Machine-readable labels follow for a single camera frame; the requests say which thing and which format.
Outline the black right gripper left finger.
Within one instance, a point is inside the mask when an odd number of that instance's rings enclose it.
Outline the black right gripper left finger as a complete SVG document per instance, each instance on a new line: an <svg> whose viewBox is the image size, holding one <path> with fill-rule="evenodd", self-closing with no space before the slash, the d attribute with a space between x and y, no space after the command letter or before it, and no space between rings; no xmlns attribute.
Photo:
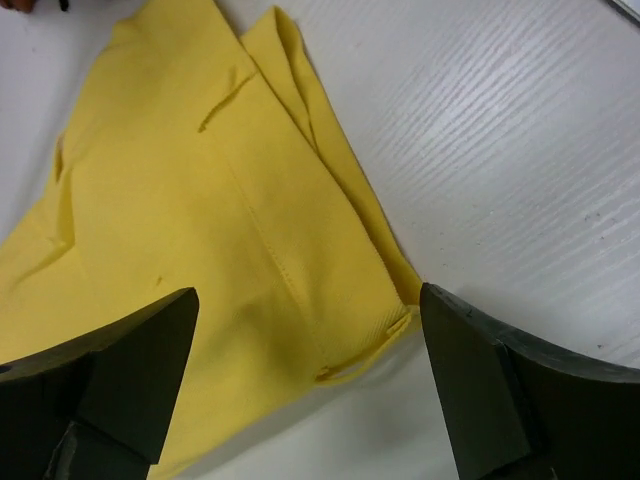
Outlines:
<svg viewBox="0 0 640 480"><path fill-rule="evenodd" d="M195 289L181 289L2 364L2 478L146 478L160 460L198 311Z"/></svg>

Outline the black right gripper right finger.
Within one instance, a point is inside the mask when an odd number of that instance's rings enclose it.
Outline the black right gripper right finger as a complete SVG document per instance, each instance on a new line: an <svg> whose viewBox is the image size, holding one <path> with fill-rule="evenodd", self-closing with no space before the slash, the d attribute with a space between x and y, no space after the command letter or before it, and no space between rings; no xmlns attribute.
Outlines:
<svg viewBox="0 0 640 480"><path fill-rule="evenodd" d="M441 287L422 330L462 479L636 479L639 372L550 343Z"/></svg>

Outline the yellow trousers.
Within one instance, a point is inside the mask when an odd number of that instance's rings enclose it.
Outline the yellow trousers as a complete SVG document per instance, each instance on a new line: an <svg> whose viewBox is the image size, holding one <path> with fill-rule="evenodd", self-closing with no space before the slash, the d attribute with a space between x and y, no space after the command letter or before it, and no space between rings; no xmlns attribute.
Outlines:
<svg viewBox="0 0 640 480"><path fill-rule="evenodd" d="M211 1L115 25L2 244L1 356L185 287L200 309L154 479L356 377L417 315L420 278L276 7L242 35Z"/></svg>

